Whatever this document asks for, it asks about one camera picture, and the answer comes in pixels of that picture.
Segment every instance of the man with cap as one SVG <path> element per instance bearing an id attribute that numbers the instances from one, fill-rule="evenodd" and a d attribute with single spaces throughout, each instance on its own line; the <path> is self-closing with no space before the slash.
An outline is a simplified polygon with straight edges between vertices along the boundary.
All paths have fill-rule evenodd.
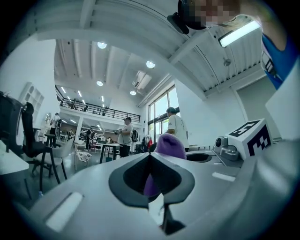
<path id="1" fill-rule="evenodd" d="M 60 119 L 59 113 L 57 112 L 54 118 L 52 118 L 50 121 L 50 134 L 56 135 L 56 124 L 59 119 Z M 52 137 L 50 139 L 50 147 L 55 147 L 55 144 L 56 144 L 56 137 Z"/>
<path id="2" fill-rule="evenodd" d="M 118 137 L 118 144 L 121 145 L 120 147 L 120 157 L 128 157 L 129 156 L 129 150 L 130 150 L 130 144 L 131 144 L 131 135 L 133 132 L 133 126 L 131 124 L 131 118 L 127 117 L 125 118 L 125 127 L 123 129 L 120 129 L 118 131 L 119 137 Z"/>
<path id="3" fill-rule="evenodd" d="M 188 130 L 185 122 L 180 116 L 176 115 L 176 109 L 169 107 L 167 110 L 167 116 L 169 118 L 168 130 L 166 133 L 173 134 L 183 144 L 185 151 L 188 152 Z"/>

